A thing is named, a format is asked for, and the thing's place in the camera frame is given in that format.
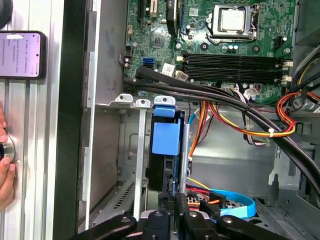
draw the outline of motherboard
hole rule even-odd
[[[290,81],[295,7],[295,0],[129,0],[124,75],[134,79],[145,66],[225,90],[241,85],[267,104]]]

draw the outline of phone case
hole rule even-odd
[[[39,34],[40,35],[40,53],[39,53],[39,73],[38,76],[35,77],[26,77],[26,76],[1,76],[0,72],[0,79],[18,79],[18,80],[26,80],[26,79],[31,79],[31,80],[36,80],[36,79],[42,79],[46,76],[47,73],[47,68],[46,68],[46,59],[47,59],[47,37],[45,34],[43,34],[40,31],[0,31],[0,35],[2,33],[14,33],[14,34]]]

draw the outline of screw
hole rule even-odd
[[[189,216],[195,218],[195,217],[197,216],[197,213],[195,213],[194,211],[191,211],[191,212],[189,213]]]
[[[128,223],[128,222],[130,222],[130,219],[127,218],[126,216],[124,216],[124,217],[122,218],[121,222],[122,222],[122,223]]]
[[[155,213],[155,216],[156,216],[156,217],[162,217],[163,214],[162,214],[161,212],[157,211],[157,212]]]
[[[231,224],[232,223],[232,219],[230,217],[224,217],[223,221],[226,222],[227,224]]]

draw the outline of phone screen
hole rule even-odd
[[[42,36],[36,32],[0,32],[0,78],[37,78]]]

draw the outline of cpu socket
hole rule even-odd
[[[258,37],[260,6],[215,5],[206,19],[208,40],[220,42],[254,41]]]

